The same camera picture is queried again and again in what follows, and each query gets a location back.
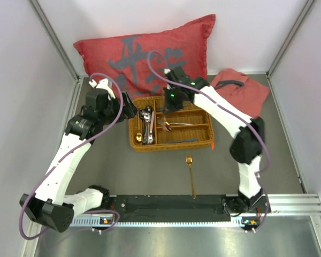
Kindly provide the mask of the gold spoon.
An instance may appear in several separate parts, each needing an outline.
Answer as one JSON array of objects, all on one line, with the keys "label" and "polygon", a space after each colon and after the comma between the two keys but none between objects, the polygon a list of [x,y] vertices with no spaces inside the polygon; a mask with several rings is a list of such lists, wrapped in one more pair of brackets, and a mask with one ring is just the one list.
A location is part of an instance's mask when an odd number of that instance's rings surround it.
[{"label": "gold spoon", "polygon": [[136,115],[136,123],[137,123],[137,130],[135,133],[135,142],[136,143],[141,143],[142,139],[143,139],[141,129],[140,129],[140,116],[139,116],[139,114],[140,114],[140,112],[138,111],[137,115]]}]

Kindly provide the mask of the silver fork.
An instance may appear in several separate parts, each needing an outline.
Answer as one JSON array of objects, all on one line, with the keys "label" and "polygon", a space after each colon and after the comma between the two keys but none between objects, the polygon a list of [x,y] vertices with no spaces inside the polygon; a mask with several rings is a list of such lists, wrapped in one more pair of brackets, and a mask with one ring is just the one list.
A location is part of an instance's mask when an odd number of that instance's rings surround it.
[{"label": "silver fork", "polygon": [[[178,122],[168,122],[168,123],[170,124],[170,126],[171,125],[180,125],[180,126],[191,126],[191,125],[193,125],[192,123],[178,123]],[[157,124],[162,126],[163,125],[163,120],[158,120]]]}]

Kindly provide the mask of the copper spoon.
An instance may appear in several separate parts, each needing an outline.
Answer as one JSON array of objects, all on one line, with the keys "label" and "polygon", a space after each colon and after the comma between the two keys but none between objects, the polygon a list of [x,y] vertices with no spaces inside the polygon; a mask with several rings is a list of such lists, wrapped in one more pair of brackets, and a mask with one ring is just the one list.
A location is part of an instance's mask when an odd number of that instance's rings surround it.
[{"label": "copper spoon", "polygon": [[164,110],[163,111],[163,125],[162,125],[162,129],[165,131],[165,132],[171,132],[171,126],[170,124],[168,123],[167,119],[166,119],[166,111]]}]

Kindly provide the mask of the pink handled spoon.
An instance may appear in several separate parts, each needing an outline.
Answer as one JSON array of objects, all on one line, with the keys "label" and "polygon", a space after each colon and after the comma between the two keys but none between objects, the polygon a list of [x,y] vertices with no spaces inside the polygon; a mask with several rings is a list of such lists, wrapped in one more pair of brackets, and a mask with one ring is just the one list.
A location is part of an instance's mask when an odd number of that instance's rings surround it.
[{"label": "pink handled spoon", "polygon": [[147,140],[147,144],[149,144],[149,145],[153,144],[153,141],[154,141],[154,136],[153,136],[154,119],[155,119],[155,112],[153,111],[152,114],[151,114],[151,120],[150,120],[150,124],[149,124],[148,140]]}]

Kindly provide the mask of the blue handled knife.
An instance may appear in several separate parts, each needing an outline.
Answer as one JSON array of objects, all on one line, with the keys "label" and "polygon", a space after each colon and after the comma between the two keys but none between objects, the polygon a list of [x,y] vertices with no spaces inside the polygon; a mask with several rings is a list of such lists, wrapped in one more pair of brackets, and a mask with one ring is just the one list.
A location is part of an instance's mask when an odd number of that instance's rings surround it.
[{"label": "blue handled knife", "polygon": [[189,142],[197,142],[197,141],[198,141],[198,138],[192,138],[192,139],[186,139],[186,140],[162,142],[160,144],[177,144],[177,143],[189,143]]}]

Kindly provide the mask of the gold fork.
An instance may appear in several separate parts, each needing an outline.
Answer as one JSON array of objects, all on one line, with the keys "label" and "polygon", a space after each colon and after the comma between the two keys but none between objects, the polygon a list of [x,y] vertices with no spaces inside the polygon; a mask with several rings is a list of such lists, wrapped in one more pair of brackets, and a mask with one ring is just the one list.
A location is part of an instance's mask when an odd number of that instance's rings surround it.
[{"label": "gold fork", "polygon": [[190,152],[186,153],[186,163],[189,167],[190,183],[191,183],[191,188],[192,188],[192,197],[193,197],[193,199],[196,199],[195,183],[194,183],[193,172],[192,172],[193,158],[192,158],[192,154]]}]

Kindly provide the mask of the black round spoon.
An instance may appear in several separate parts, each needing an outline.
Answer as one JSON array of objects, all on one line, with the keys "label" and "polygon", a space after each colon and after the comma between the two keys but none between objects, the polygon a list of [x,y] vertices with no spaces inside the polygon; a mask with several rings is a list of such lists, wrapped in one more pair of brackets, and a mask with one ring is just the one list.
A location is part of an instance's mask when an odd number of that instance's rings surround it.
[{"label": "black round spoon", "polygon": [[139,118],[141,120],[141,125],[142,125],[142,144],[145,145],[147,140],[145,138],[145,132],[146,132],[146,122],[144,120],[144,114],[145,114],[145,110],[142,109],[139,111]]}]

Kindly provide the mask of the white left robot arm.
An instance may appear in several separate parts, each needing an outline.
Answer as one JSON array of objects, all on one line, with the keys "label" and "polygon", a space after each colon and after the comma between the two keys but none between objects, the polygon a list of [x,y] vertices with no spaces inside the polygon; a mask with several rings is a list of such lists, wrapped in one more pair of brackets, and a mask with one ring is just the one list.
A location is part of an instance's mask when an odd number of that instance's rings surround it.
[{"label": "white left robot arm", "polygon": [[109,190],[92,185],[75,195],[66,195],[69,183],[94,141],[114,124],[137,115],[137,107],[126,92],[109,78],[99,82],[91,80],[92,89],[86,94],[85,104],[78,115],[66,126],[61,144],[45,177],[32,193],[20,199],[21,216],[48,229],[64,232],[73,219],[96,209],[105,212],[110,208]]}]

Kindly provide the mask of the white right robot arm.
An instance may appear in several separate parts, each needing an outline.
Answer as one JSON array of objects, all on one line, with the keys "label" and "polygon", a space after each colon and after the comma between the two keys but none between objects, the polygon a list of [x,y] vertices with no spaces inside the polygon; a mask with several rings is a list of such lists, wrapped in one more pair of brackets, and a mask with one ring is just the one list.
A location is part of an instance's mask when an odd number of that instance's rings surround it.
[{"label": "white right robot arm", "polygon": [[265,146],[264,120],[251,118],[232,106],[218,94],[202,77],[192,80],[182,67],[164,69],[165,81],[163,114],[177,112],[184,102],[206,111],[230,134],[233,141],[230,155],[239,167],[239,206],[246,212],[253,211],[263,194],[256,174],[260,170],[263,147]]}]

